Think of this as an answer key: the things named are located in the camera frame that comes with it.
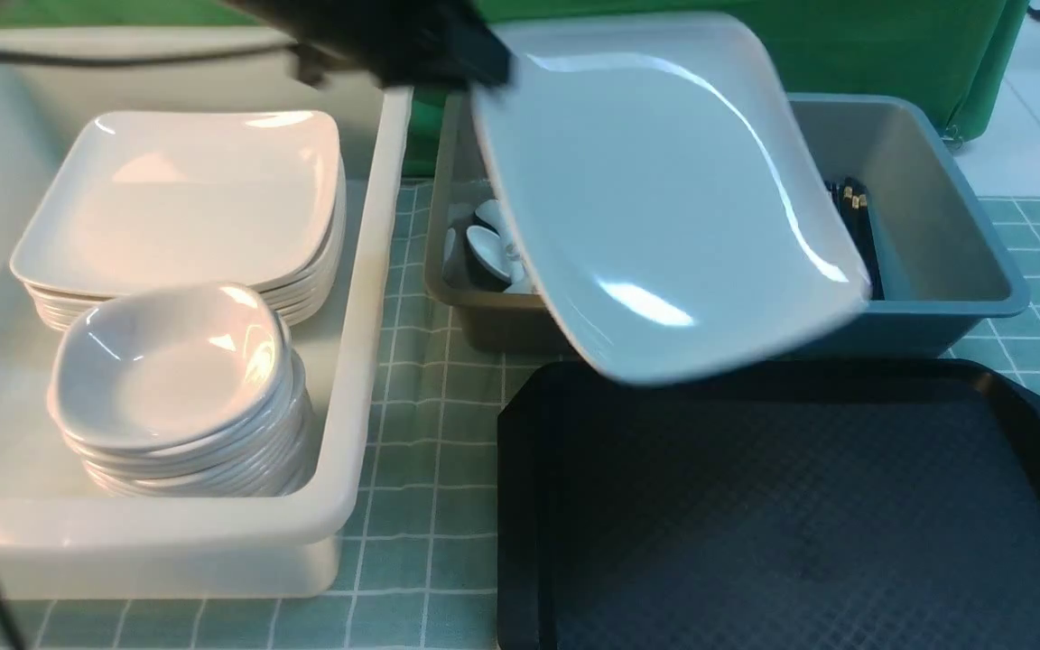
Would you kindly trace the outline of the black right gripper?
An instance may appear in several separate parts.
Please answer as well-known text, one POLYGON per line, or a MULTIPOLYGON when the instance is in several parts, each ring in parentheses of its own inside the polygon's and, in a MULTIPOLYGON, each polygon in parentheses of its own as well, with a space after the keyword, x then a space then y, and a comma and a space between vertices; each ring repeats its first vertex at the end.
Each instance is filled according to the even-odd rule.
POLYGON ((364 71, 380 88, 504 87, 512 53, 473 1, 228 1, 292 38, 294 77, 364 71))

